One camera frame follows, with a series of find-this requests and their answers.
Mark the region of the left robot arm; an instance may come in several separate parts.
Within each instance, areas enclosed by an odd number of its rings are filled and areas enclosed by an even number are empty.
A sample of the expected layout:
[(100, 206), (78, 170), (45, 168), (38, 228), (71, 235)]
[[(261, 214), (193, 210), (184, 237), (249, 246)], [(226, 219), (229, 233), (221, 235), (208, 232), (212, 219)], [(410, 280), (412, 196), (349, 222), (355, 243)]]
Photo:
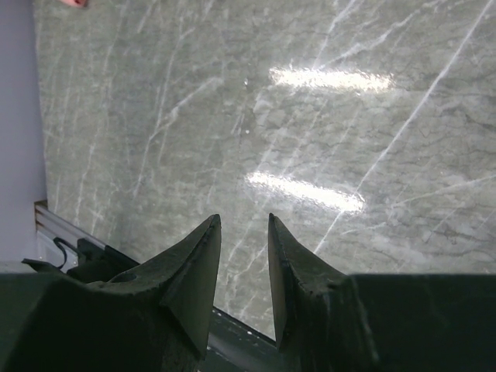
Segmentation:
[[(65, 273), (86, 284), (96, 281), (110, 281), (113, 277), (140, 265), (109, 245), (101, 248), (85, 238), (78, 239), (76, 246), (58, 236), (52, 241), (63, 254), (63, 263), (54, 265), (47, 261), (29, 258), (23, 259), (22, 263), (27, 264), (36, 272)], [(75, 267), (63, 270), (68, 262), (68, 251), (76, 254), (77, 264)]]

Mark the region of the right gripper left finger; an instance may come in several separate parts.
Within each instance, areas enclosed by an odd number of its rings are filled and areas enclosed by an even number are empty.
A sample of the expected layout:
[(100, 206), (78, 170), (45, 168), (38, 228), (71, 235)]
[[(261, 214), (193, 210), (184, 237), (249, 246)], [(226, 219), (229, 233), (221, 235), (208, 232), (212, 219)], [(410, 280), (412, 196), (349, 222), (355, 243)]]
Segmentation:
[(1, 276), (3, 371), (195, 371), (205, 356), (221, 219), (109, 281)]

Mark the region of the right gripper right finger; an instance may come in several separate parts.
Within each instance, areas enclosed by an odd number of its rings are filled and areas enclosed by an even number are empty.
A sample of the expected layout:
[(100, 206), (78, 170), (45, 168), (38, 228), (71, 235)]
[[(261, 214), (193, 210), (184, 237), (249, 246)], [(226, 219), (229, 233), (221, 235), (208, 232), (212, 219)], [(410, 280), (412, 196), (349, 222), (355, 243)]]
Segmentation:
[(291, 371), (493, 371), (491, 274), (346, 275), (275, 215), (268, 261), (278, 351)]

